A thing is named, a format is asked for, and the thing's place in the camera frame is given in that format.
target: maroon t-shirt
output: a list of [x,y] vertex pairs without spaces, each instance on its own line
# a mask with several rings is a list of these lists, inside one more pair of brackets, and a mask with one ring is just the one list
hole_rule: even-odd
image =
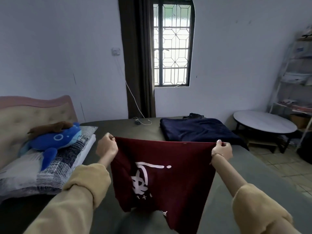
[[171,229],[196,233],[215,169],[216,143],[167,142],[116,137],[111,163],[115,196],[123,211],[163,212]]

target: patterned pillowcase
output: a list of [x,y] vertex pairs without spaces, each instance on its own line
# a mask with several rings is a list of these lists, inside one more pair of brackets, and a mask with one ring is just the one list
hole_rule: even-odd
[[57,194],[74,170],[74,162],[97,130],[94,126],[80,126],[81,136],[73,145],[59,149],[57,156],[48,168],[40,172],[31,171],[31,167],[40,167],[41,153],[30,150],[21,158],[13,161],[0,171],[0,202],[11,197],[24,197],[34,194]]

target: white print on shirt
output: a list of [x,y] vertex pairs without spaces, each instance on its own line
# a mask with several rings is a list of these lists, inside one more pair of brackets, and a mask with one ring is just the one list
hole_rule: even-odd
[[138,170],[135,174],[135,176],[131,177],[132,179],[132,183],[133,183],[133,191],[135,192],[135,194],[140,194],[140,195],[144,195],[144,191],[147,191],[147,187],[145,185],[148,185],[148,176],[147,176],[147,171],[145,169],[145,166],[151,167],[151,168],[158,168],[158,169],[163,169],[165,166],[162,165],[154,165],[154,164],[150,164],[150,163],[145,163],[145,162],[136,162],[135,163],[139,168],[142,169],[143,174],[144,174],[144,180],[140,177],[140,171]]

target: blue plush toy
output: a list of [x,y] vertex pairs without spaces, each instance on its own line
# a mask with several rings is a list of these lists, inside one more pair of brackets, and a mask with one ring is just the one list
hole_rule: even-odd
[[21,153],[24,154],[29,149],[44,151],[42,154],[43,160],[41,166],[41,171],[43,171],[56,157],[58,149],[74,144],[80,136],[81,129],[79,123],[75,122],[73,127],[65,129],[60,133],[47,133],[28,141],[22,148]]

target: folded navy blanket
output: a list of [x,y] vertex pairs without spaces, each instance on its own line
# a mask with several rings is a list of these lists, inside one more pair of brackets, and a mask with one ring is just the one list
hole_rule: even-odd
[[246,143],[215,118],[161,118],[160,127],[167,141],[216,142],[218,139],[248,149]]

